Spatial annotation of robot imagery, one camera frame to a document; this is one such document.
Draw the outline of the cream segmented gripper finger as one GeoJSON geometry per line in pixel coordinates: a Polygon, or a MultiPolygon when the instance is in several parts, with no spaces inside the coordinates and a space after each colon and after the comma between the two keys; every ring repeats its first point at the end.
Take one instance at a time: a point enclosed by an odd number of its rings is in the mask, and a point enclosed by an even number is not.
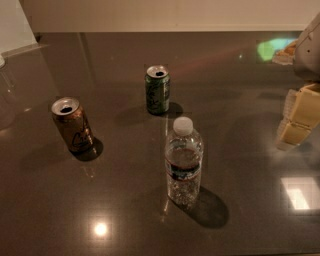
{"type": "Polygon", "coordinates": [[[320,84],[307,84],[299,90],[290,89],[277,130],[276,147],[287,151],[299,146],[319,123],[320,84]]]}

